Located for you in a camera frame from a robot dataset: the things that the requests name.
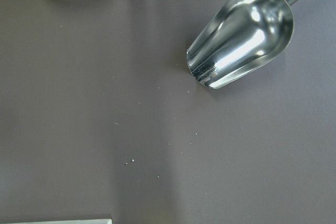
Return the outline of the steel scoop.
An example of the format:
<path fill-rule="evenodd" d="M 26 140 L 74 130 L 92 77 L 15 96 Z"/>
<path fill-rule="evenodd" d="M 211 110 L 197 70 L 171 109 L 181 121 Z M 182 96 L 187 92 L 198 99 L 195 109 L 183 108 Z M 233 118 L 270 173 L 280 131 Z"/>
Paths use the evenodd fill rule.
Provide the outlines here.
<path fill-rule="evenodd" d="M 198 83 L 219 89 L 274 60 L 291 42 L 298 0 L 229 0 L 186 52 Z"/>

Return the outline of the wooden cutting board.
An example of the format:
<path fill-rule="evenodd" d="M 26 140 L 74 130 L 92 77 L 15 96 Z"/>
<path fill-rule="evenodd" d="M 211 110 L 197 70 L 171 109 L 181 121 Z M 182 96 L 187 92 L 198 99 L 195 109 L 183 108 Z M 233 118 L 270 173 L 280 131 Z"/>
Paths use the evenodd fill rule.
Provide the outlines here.
<path fill-rule="evenodd" d="M 13 222 L 8 224 L 113 224 L 111 219 L 57 220 L 36 222 Z"/>

